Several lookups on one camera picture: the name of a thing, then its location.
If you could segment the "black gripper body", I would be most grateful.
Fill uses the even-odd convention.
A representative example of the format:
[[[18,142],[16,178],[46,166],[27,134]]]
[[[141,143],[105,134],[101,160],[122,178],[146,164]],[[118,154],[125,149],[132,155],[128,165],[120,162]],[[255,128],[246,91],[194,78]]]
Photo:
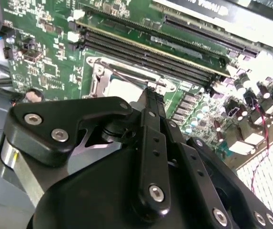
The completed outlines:
[[[136,149],[118,150],[43,195],[34,229],[156,229],[172,206],[165,132],[144,126]]]

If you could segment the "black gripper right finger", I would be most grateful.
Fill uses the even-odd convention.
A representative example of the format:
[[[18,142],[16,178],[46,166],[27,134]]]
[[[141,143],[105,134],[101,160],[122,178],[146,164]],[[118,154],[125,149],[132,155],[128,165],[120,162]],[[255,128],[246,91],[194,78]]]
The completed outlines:
[[[157,95],[167,140],[172,206],[158,229],[273,229],[273,213],[199,138],[184,139],[165,116]]]

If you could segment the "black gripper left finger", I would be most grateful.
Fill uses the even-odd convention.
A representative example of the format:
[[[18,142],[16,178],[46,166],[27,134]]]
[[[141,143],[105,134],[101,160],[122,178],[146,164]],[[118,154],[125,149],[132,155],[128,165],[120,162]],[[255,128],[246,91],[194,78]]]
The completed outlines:
[[[156,96],[145,89],[131,107],[119,97],[20,104],[9,110],[4,145],[13,171],[37,207],[53,185],[126,148],[136,149],[144,126],[161,130]]]

